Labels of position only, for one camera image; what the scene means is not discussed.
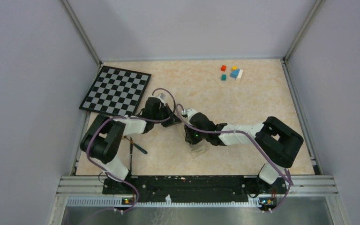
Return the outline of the beige cloth napkin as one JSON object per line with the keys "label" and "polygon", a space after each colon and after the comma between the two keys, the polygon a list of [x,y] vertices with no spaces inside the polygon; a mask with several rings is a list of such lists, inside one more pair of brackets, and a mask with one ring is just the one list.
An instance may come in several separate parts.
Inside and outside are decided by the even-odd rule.
{"label": "beige cloth napkin", "polygon": [[207,151],[208,143],[205,140],[200,141],[197,144],[191,144],[188,141],[186,141],[186,132],[183,127],[183,125],[179,125],[177,128],[180,137],[183,141],[185,141],[186,145],[188,146],[188,150],[190,155],[192,156],[192,159],[196,159],[200,155],[202,155],[205,151]]}

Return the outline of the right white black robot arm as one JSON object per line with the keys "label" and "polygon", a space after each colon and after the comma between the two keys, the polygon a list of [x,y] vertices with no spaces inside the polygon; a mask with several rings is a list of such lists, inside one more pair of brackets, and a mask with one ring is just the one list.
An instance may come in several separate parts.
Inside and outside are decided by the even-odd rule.
{"label": "right white black robot arm", "polygon": [[269,116],[264,122],[253,125],[215,124],[206,115],[189,108],[181,112],[185,140],[197,145],[205,140],[213,146],[252,144],[266,159],[256,180],[262,193],[275,187],[279,176],[290,182],[288,169],[292,167],[303,143],[303,137],[276,117]]}

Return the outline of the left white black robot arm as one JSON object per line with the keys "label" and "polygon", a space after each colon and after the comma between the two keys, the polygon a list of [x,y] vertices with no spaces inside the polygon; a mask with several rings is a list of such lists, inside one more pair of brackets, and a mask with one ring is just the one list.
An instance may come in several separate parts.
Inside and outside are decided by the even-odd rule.
{"label": "left white black robot arm", "polygon": [[135,116],[98,114],[80,142],[80,149],[87,159],[114,180],[114,188],[121,194],[130,191],[132,182],[126,178],[129,170],[117,156],[125,136],[145,134],[161,124],[170,127],[180,123],[174,110],[164,102],[162,95],[149,97],[145,107]]}

